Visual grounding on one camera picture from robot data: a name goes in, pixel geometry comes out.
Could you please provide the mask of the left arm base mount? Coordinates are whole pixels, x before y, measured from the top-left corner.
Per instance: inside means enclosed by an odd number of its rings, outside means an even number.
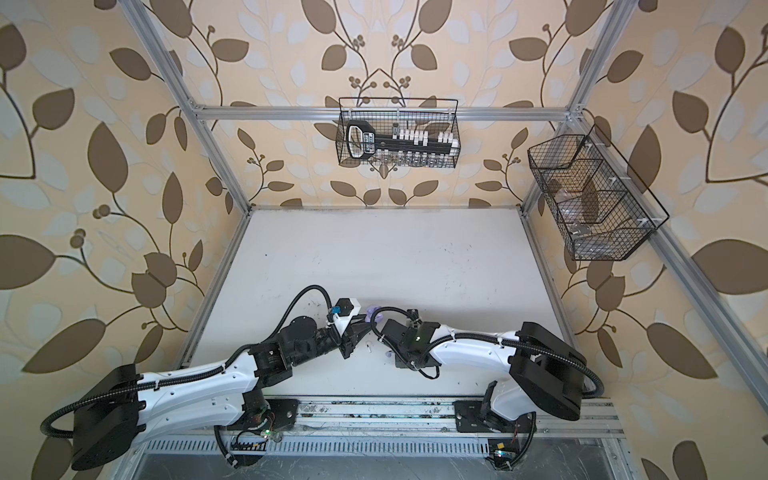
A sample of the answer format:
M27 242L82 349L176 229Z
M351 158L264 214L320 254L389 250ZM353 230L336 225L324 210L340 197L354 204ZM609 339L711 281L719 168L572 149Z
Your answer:
M256 388L244 393L243 400L240 415L233 424L226 427L227 430L290 430L298 418L300 402L295 398L267 399Z

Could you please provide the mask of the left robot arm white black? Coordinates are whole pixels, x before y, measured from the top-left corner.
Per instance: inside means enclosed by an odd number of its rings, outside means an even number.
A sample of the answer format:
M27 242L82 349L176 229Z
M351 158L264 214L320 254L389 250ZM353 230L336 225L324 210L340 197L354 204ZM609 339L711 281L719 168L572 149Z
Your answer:
M370 324L350 298L327 300L328 324L309 316L282 317L259 343L238 347L227 359L190 369L140 374L133 364L114 369L84 397L59 408L41 432L71 441L75 471L103 466L158 436L212 428L220 454L234 469L251 465L226 429L269 436L278 415L263 396L288 380L295 367L332 351L348 358Z

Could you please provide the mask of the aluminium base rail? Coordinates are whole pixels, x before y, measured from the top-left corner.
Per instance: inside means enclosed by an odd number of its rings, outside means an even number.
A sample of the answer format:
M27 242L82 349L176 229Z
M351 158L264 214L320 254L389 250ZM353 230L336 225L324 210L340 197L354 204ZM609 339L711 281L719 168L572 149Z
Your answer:
M194 419L193 408L184 408L179 414L162 414L154 422L147 421L146 429L139 434L139 442L166 438L173 435L206 435L216 425L223 427L225 435L241 433L251 439L255 434L284 435L333 435L341 436L438 436L475 435L506 436L525 435L504 433L459 433L456 430L453 403L457 400L481 400L479 397L353 397L343 399L334 396L310 396L298 399L298 418L290 430L227 430L222 419ZM536 432L552 438L623 438L624 429L609 401L588 401L583 405L577 421L556 418L543 412L534 414Z

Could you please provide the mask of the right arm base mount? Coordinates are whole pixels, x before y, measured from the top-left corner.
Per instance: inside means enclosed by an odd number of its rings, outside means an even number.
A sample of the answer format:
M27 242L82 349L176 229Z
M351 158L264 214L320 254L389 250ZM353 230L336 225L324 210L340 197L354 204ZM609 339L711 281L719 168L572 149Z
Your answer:
M535 433L535 415L526 413L508 420L491 410L491 396L497 381L489 383L482 400L457 400L453 403L459 433Z

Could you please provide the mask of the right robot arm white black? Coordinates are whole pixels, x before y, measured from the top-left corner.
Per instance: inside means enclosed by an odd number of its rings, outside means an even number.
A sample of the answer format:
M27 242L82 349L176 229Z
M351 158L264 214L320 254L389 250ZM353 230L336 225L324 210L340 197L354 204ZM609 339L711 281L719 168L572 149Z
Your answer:
M478 333L426 322L417 311L398 307L371 307L365 321L398 368L430 381L454 365L494 374L477 414L491 430L508 430L521 420L533 424L540 412L576 421L582 401L605 392L583 355L534 322L512 332Z

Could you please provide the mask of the purple round charging case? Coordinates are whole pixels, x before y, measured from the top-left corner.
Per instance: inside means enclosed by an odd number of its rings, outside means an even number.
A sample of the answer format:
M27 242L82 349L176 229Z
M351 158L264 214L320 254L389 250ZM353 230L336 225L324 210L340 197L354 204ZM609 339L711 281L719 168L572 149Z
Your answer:
M371 305L366 309L365 322L377 325L383 320L383 313L381 306Z

